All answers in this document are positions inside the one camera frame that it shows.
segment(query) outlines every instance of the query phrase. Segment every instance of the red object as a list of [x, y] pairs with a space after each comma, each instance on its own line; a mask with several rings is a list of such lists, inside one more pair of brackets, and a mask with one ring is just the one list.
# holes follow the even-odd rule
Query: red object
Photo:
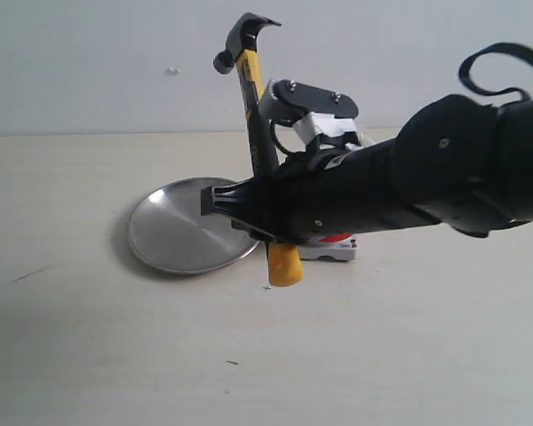
[[353, 234], [352, 233], [341, 233], [340, 235], [332, 235], [331, 237], [326, 237], [320, 240], [320, 242], [340, 242], [347, 240]]

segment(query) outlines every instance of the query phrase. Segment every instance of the hammer head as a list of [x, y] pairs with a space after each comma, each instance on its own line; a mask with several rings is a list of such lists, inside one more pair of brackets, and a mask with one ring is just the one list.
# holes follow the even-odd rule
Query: hammer head
[[229, 74], [243, 50], [257, 51], [257, 36], [264, 27], [282, 24], [254, 13], [245, 13], [235, 23], [221, 51], [213, 60], [213, 66], [221, 74]]

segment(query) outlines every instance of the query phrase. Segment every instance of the black strap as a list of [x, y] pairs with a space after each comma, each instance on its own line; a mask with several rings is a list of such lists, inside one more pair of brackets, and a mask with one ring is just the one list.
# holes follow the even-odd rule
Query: black strap
[[481, 51], [478, 51], [469, 58], [466, 58], [464, 62], [462, 62], [462, 65], [458, 70], [458, 79], [460, 80], [460, 82], [469, 91], [472, 91], [477, 95], [498, 96], [517, 92], [521, 96], [521, 101], [531, 100], [531, 96], [524, 89], [521, 89], [519, 87], [508, 87], [501, 91], [488, 91], [478, 86], [472, 81], [472, 78], [470, 77], [470, 69], [472, 68], [473, 63], [480, 56], [486, 55], [488, 53], [501, 53], [504, 55], [508, 55], [513, 58], [520, 59], [523, 62], [527, 62], [533, 67], [533, 49], [517, 43], [495, 43], [491, 46], [486, 47], [485, 49], [482, 49]]

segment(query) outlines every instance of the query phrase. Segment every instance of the metal plate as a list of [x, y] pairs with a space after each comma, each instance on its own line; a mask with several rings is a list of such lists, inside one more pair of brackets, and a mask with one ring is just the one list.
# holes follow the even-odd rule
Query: metal plate
[[133, 212], [127, 238], [145, 264], [172, 273], [213, 271], [247, 256], [258, 242], [221, 216], [201, 216], [201, 190], [234, 182], [196, 177], [169, 184], [148, 196]]

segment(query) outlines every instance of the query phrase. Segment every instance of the round metal disc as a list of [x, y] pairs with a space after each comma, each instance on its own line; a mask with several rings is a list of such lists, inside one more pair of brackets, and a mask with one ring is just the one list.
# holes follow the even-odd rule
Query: round metal disc
[[145, 264], [172, 273], [202, 273], [247, 256], [258, 243], [221, 216], [202, 216], [200, 193], [234, 182], [196, 177], [169, 184], [148, 196], [133, 212], [127, 238]]

